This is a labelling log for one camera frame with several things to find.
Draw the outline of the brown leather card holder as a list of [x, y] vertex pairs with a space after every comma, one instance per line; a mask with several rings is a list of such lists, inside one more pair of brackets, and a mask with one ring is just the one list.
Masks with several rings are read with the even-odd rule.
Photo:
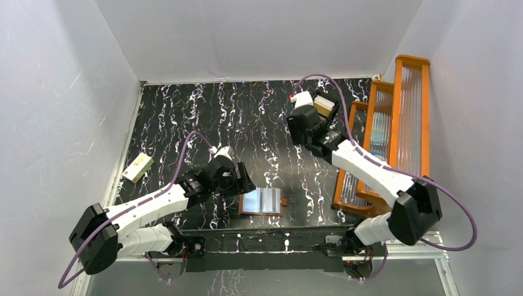
[[266, 187], [242, 194], [239, 199], [239, 213], [243, 215], [283, 216], [287, 199], [280, 188]]

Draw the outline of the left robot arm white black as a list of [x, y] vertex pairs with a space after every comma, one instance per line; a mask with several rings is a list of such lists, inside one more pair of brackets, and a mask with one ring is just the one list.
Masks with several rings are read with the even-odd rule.
[[183, 238], [174, 234], [168, 223], [149, 223], [202, 204], [213, 195], [235, 197], [255, 189], [244, 162], [234, 163], [219, 155], [138, 199], [107, 208], [99, 203], [89, 206], [69, 235], [69, 242], [89, 275], [130, 255], [160, 252], [176, 257], [184, 249]]

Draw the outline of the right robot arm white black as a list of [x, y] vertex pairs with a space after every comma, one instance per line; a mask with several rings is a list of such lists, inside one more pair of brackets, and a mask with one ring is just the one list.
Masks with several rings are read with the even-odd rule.
[[287, 125], [294, 145], [304, 146], [315, 157], [364, 182], [391, 208], [347, 230], [347, 246], [353, 254], [364, 255], [372, 244], [393, 239], [414, 245], [441, 219], [435, 187], [393, 172], [385, 162], [352, 143], [345, 133], [328, 128], [315, 107], [293, 110]]

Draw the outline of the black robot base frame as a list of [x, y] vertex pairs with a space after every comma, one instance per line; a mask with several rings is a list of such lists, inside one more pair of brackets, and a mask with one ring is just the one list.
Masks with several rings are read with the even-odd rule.
[[173, 250], [151, 251], [150, 256], [161, 262], [179, 258], [189, 273], [222, 269], [340, 273], [351, 261], [366, 263], [362, 273], [367, 275], [384, 248], [375, 243], [357, 249], [347, 230], [348, 226], [182, 230], [175, 235]]

